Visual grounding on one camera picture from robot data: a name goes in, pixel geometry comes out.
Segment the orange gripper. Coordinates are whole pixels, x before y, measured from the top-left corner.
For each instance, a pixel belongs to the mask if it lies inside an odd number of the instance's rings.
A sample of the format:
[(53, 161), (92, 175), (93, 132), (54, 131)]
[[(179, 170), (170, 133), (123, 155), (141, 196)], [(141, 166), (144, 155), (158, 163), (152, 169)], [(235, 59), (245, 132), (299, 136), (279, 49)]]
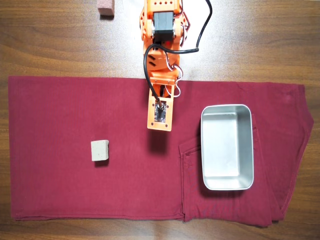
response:
[(149, 74), (150, 82), (159, 97), (177, 98), (181, 95), (178, 82), (181, 80), (181, 74), (177, 70), (173, 72), (152, 71)]

